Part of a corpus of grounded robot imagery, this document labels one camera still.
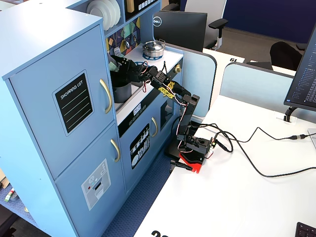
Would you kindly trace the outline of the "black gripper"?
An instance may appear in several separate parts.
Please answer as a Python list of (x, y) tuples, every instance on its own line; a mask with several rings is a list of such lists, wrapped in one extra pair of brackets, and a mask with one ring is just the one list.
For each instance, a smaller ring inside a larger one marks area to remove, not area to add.
[(119, 72), (126, 72), (128, 82), (142, 82), (143, 74), (148, 69), (148, 62), (133, 62), (130, 59), (112, 56), (112, 62), (117, 66)]

